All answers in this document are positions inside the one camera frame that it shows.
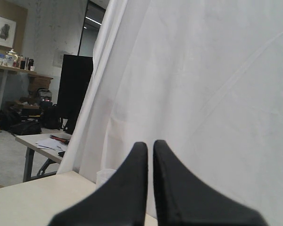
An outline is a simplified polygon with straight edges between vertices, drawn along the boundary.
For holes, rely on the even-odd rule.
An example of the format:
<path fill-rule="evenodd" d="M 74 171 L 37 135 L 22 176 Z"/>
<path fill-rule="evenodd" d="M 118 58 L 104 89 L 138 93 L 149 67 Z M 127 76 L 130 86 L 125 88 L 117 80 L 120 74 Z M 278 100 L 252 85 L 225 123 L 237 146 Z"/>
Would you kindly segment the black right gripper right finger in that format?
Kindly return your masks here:
<path fill-rule="evenodd" d="M 153 146 L 153 187 L 160 226 L 266 226 L 262 215 L 205 184 L 167 142 Z"/>

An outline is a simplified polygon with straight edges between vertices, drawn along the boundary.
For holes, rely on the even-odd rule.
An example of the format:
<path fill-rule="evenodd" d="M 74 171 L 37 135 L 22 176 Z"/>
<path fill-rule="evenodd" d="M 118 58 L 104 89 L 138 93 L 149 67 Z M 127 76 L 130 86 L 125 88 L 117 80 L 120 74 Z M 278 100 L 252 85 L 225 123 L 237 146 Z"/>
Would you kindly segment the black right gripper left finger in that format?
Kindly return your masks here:
<path fill-rule="evenodd" d="M 148 148 L 134 143 L 109 180 L 76 205 L 56 214 L 51 226 L 142 226 L 148 193 Z"/>

